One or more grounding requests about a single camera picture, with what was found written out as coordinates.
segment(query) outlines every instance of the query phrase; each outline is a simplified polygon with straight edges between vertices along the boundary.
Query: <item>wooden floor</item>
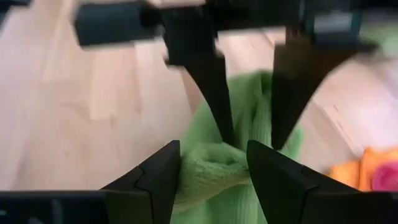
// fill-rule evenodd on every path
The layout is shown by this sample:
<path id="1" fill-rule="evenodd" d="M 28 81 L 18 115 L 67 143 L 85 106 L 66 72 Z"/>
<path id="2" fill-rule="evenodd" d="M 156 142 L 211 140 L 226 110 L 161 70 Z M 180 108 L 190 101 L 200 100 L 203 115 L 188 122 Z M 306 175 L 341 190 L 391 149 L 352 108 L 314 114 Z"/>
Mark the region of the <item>wooden floor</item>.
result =
<path id="1" fill-rule="evenodd" d="M 98 189 L 187 129 L 201 100 L 163 43 L 83 51 L 74 0 L 15 9 L 0 33 L 0 190 Z M 271 68 L 280 30 L 220 36 L 228 75 Z M 320 172 L 398 145 L 398 62 L 354 58 L 313 97 L 300 160 Z"/>

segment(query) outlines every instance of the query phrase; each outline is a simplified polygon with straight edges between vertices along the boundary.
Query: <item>orange cloth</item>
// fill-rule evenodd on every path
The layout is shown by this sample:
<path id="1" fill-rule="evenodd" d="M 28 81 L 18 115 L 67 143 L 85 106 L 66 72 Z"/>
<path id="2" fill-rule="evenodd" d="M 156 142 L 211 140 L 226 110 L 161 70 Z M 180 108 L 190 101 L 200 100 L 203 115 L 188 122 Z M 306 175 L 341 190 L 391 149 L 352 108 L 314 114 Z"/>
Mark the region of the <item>orange cloth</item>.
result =
<path id="1" fill-rule="evenodd" d="M 333 166 L 329 177 L 358 190 L 370 191 L 373 173 L 379 166 L 392 161 L 398 161 L 398 147 L 384 152 L 369 147 L 365 149 L 361 160 Z"/>

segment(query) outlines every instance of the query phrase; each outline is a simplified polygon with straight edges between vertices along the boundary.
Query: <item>hardwood floor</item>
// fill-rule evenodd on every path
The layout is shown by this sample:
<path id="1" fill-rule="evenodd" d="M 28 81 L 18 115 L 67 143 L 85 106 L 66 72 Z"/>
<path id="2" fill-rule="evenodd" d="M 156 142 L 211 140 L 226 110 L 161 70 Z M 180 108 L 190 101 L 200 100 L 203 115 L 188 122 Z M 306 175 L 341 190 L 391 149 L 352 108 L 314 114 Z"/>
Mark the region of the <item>hardwood floor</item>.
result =
<path id="1" fill-rule="evenodd" d="M 161 40 L 77 46 L 76 1 L 14 9 L 0 31 L 0 190 L 98 189 L 187 129 L 201 100 Z M 220 35 L 228 76 L 272 68 L 280 30 Z M 313 97 L 300 160 L 320 172 L 398 144 L 398 63 L 354 58 Z"/>

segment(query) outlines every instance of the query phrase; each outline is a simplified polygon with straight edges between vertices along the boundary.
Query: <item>pink cloth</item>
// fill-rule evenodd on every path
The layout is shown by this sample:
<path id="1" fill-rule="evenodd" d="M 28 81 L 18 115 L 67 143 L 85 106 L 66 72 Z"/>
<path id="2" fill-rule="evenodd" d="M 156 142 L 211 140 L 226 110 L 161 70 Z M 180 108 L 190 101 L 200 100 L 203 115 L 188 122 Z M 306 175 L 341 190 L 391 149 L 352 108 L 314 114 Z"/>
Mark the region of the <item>pink cloth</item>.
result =
<path id="1" fill-rule="evenodd" d="M 377 168 L 372 176 L 372 190 L 398 191 L 398 161 Z"/>

